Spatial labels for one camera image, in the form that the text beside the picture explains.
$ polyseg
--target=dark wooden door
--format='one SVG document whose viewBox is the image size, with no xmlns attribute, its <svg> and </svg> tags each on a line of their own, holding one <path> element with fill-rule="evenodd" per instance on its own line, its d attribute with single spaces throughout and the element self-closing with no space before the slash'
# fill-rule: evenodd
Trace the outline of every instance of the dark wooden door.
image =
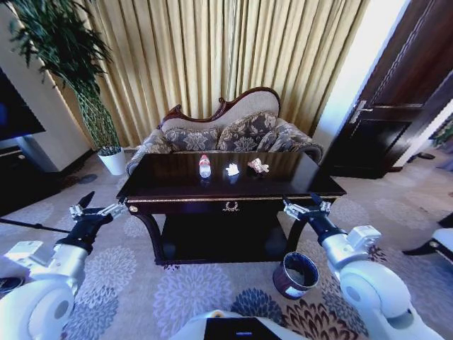
<svg viewBox="0 0 453 340">
<path fill-rule="evenodd" d="M 382 177 L 453 97 L 453 1 L 412 0 L 329 151 L 331 174 Z"/>
</svg>

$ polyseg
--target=plastic bottle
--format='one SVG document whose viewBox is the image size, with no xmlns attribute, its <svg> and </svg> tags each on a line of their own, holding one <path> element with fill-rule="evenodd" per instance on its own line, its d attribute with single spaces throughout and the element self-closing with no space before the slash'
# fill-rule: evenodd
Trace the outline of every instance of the plastic bottle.
<svg viewBox="0 0 453 340">
<path fill-rule="evenodd" d="M 200 176 L 204 179 L 207 179 L 209 176 L 211 176 L 210 160 L 205 154 L 203 154 L 200 159 Z"/>
</svg>

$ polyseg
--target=dark wooden table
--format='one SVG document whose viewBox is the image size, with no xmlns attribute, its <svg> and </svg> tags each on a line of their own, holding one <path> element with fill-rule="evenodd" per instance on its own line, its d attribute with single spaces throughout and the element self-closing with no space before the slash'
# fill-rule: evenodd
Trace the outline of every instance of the dark wooden table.
<svg viewBox="0 0 453 340">
<path fill-rule="evenodd" d="M 201 155 L 148 154 L 117 195 L 146 225 L 158 265 L 280 261 L 296 249 L 303 228 L 294 223 L 286 238 L 277 219 L 282 195 L 313 205 L 310 192 L 330 202 L 346 194 L 305 154 L 208 154 L 207 181 L 199 174 Z M 256 157 L 269 173 L 256 176 L 247 166 Z M 229 163 L 239 175 L 227 175 Z M 166 214 L 162 232 L 152 214 Z"/>
</svg>

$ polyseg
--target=curtain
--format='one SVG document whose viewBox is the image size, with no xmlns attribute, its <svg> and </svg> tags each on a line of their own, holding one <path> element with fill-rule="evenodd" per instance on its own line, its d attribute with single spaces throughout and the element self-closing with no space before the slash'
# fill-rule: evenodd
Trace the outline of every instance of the curtain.
<svg viewBox="0 0 453 340">
<path fill-rule="evenodd" d="M 310 133 L 366 3 L 83 0 L 92 16 L 81 15 L 112 50 L 101 96 L 122 146 L 136 146 L 172 107 L 206 118 L 219 97 L 256 86 L 276 90 L 280 117 Z"/>
</svg>

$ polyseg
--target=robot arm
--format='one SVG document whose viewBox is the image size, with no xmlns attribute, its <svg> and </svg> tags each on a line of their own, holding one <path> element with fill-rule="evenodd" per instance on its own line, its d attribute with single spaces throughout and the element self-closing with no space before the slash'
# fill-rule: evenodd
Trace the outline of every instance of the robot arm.
<svg viewBox="0 0 453 340">
<path fill-rule="evenodd" d="M 347 234 L 329 219 L 330 203 L 311 195 L 316 206 L 300 207 L 284 198 L 285 212 L 305 219 L 318 235 L 327 254 L 328 266 L 340 281 L 345 299 L 359 312 L 369 337 L 376 340 L 441 340 L 411 303 L 411 294 L 393 271 L 368 261 L 367 250 L 380 237 L 370 225 L 355 227 Z"/>
<path fill-rule="evenodd" d="M 0 300 L 0 339 L 58 340 L 84 281 L 85 258 L 93 250 L 99 228 L 125 206 L 86 209 L 94 192 L 69 210 L 76 225 L 53 249 L 39 241 L 19 242 L 5 256 L 30 269 L 34 281 Z"/>
</svg>

